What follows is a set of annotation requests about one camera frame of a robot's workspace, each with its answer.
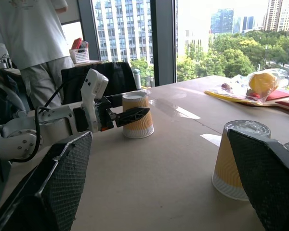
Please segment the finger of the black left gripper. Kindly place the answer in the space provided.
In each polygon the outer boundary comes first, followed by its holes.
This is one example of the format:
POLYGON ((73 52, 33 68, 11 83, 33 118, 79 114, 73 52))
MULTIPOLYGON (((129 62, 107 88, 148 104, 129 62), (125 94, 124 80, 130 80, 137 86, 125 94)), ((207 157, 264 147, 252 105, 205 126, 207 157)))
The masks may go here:
POLYGON ((115 121, 117 127, 122 127, 142 119, 149 111, 149 107, 134 107, 121 113, 109 110, 109 116, 111 121, 115 121))
POLYGON ((122 106, 122 94, 106 96, 106 108, 117 108, 122 106))

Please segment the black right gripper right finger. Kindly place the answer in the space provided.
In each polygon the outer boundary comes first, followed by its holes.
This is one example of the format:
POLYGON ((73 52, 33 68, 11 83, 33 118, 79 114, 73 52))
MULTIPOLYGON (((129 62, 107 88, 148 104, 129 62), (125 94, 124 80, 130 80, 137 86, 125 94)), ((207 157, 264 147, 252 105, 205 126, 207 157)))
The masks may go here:
POLYGON ((289 231, 289 151, 278 140, 229 129, 243 189, 265 231, 289 231))

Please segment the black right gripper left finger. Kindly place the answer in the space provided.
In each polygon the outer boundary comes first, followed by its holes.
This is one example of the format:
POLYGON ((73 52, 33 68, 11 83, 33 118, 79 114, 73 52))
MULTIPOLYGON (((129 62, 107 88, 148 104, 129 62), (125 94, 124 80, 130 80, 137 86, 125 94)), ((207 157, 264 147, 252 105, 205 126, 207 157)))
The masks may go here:
POLYGON ((52 145, 0 207, 0 231, 70 231, 83 193, 90 131, 52 145))

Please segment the black chair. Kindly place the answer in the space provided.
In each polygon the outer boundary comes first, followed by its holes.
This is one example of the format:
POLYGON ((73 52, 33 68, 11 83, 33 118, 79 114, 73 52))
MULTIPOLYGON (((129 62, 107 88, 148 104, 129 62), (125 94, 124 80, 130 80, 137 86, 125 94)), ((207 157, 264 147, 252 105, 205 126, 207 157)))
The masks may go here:
POLYGON ((82 101, 80 89, 90 69, 94 69, 108 78, 104 96, 111 96, 137 90, 132 69, 125 62, 109 62, 78 66, 61 71, 63 86, 63 104, 82 101))

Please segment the light wooden desk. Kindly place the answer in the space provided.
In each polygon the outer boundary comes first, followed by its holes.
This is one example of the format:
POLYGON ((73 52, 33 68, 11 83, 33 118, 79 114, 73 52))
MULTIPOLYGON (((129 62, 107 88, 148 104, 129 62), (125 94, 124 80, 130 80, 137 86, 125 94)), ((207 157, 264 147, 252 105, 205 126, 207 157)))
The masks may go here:
POLYGON ((82 62, 82 63, 74 64, 74 66, 80 67, 80 66, 87 66, 87 65, 101 64, 101 63, 103 63, 103 61, 101 61, 101 60, 89 60, 88 62, 82 62))

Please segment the white plastic basket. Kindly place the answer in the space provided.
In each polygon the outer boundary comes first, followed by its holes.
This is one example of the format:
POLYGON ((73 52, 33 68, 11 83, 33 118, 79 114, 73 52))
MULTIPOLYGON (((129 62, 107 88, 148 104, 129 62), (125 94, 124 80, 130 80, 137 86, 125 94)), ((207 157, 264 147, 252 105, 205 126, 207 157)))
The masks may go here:
POLYGON ((89 48, 70 49, 69 52, 74 64, 86 63, 90 60, 89 48))

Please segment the red packet in basket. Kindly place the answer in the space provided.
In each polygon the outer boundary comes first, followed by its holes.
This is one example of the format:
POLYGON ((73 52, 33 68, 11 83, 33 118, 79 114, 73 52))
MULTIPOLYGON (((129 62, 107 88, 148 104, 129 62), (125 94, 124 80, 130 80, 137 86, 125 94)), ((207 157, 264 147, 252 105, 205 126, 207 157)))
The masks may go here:
POLYGON ((76 49, 84 49, 84 48, 88 48, 89 47, 89 43, 82 40, 82 38, 77 38, 74 40, 73 44, 72 44, 72 50, 76 50, 76 49))

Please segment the red table tennis paddle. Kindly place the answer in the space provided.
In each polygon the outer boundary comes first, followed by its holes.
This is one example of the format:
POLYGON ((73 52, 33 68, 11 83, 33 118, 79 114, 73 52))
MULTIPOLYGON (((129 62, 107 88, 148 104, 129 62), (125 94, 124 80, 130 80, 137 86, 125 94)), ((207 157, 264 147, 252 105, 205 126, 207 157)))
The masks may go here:
POLYGON ((256 104, 256 102, 244 104, 248 106, 277 107, 289 111, 289 94, 279 90, 275 90, 266 98, 266 101, 263 102, 261 105, 256 104))

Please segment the yellow flat paddle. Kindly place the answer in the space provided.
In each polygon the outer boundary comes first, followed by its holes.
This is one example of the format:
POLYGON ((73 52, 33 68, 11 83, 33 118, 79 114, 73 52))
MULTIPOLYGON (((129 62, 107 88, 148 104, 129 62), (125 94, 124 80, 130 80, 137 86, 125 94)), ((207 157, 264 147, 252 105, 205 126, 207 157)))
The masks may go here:
POLYGON ((213 93, 213 92, 207 91, 207 90, 204 91, 204 93, 206 95, 212 96, 214 98, 225 100, 225 101, 229 101, 229 102, 258 104, 257 101, 249 101, 249 100, 246 100, 246 99, 234 98, 234 97, 231 97, 231 96, 228 96, 228 95, 222 95, 222 94, 218 94, 218 93, 213 93))

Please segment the dark robot torso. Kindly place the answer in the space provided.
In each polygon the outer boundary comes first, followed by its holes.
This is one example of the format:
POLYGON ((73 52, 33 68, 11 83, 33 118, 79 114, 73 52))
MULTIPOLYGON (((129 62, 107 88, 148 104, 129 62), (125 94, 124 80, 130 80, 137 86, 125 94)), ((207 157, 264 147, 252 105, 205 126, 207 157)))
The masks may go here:
POLYGON ((0 124, 27 116, 30 111, 20 79, 0 69, 0 124))

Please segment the clear plastic bag with food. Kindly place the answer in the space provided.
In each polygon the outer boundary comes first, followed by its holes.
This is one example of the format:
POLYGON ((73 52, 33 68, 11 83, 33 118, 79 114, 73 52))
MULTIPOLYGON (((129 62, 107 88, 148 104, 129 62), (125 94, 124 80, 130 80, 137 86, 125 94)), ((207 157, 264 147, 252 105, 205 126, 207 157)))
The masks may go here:
POLYGON ((207 90, 234 98, 257 101, 259 105, 278 89, 288 73, 280 68, 265 69, 248 74, 236 75, 221 85, 207 90))

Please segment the person in white shirt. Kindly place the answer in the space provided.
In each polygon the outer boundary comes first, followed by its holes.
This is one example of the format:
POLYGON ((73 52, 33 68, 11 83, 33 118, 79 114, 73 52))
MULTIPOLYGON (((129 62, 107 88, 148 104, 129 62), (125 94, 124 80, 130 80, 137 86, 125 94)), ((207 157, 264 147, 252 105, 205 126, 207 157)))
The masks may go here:
POLYGON ((74 67, 58 15, 66 0, 0 0, 0 33, 34 107, 62 104, 61 71, 74 67))

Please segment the grey round-topped post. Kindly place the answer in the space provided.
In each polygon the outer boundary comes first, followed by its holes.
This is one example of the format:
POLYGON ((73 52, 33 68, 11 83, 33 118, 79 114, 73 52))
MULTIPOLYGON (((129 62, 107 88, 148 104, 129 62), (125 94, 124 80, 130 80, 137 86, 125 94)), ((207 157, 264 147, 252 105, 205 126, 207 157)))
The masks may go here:
POLYGON ((134 69, 133 70, 133 76, 134 76, 136 88, 137 88, 137 90, 140 90, 142 88, 140 70, 139 69, 134 69))

